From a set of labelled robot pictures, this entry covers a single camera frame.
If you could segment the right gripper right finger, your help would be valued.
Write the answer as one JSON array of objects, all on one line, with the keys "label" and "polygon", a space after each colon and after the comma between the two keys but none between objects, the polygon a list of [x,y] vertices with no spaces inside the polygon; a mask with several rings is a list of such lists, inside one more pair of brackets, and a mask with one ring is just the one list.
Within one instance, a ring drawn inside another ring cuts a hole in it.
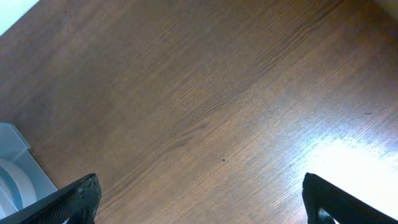
[{"label": "right gripper right finger", "polygon": [[308,224],[397,224],[396,219],[376,210],[316,174],[305,174],[302,198]]}]

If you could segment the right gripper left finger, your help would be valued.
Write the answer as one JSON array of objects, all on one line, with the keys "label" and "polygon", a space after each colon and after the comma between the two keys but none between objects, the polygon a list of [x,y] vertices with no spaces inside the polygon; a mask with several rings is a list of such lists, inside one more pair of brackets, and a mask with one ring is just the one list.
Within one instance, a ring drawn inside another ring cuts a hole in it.
[{"label": "right gripper left finger", "polygon": [[94,224],[101,196],[97,175],[88,174],[3,218],[1,224]]}]

